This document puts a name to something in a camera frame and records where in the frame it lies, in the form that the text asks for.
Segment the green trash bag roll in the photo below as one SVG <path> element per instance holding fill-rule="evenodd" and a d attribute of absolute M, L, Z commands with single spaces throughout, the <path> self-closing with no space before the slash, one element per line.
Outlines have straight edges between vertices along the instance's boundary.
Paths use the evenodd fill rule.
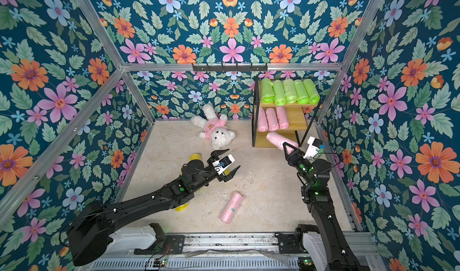
<path fill-rule="evenodd" d="M 309 97 L 309 104 L 316 105 L 319 103 L 320 96 L 316 89 L 315 83 L 310 78 L 308 78 L 303 81 L 303 84 Z"/>
<path fill-rule="evenodd" d="M 298 100 L 297 91 L 295 89 L 295 83 L 293 79 L 286 79 L 283 81 L 283 88 L 286 97 L 287 104 L 296 103 Z"/>
<path fill-rule="evenodd" d="M 294 81 L 295 91 L 297 94 L 297 104 L 307 105 L 310 102 L 310 98 L 303 82 L 300 79 Z"/>
<path fill-rule="evenodd" d="M 274 91 L 274 103 L 278 107 L 282 107 L 287 104 L 285 90 L 281 80 L 275 80 L 273 82 Z"/>
<path fill-rule="evenodd" d="M 273 82 L 269 78 L 261 81 L 261 101 L 263 103 L 273 103 L 275 98 Z"/>

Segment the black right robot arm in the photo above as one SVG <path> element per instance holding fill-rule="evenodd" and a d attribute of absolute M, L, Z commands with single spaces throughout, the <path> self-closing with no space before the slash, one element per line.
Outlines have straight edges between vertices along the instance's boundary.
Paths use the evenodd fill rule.
<path fill-rule="evenodd" d="M 301 232 L 302 245 L 313 259 L 318 271 L 361 271 L 340 228 L 328 188 L 332 164 L 324 159 L 310 161 L 305 152 L 288 142 L 283 151 L 288 165 L 297 170 L 302 182 L 301 197 L 315 220 L 316 227 Z"/>

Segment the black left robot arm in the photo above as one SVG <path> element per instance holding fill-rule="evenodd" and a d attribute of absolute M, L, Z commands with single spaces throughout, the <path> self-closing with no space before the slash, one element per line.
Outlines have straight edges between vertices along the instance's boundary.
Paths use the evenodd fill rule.
<path fill-rule="evenodd" d="M 71 223 L 67 231 L 73 263 L 80 267 L 99 259 L 116 243 L 116 232 L 149 215 L 182 206 L 213 180 L 228 182 L 237 173 L 229 170 L 235 158 L 216 150 L 207 162 L 190 160 L 178 178 L 159 190 L 119 203 L 92 203 Z"/>

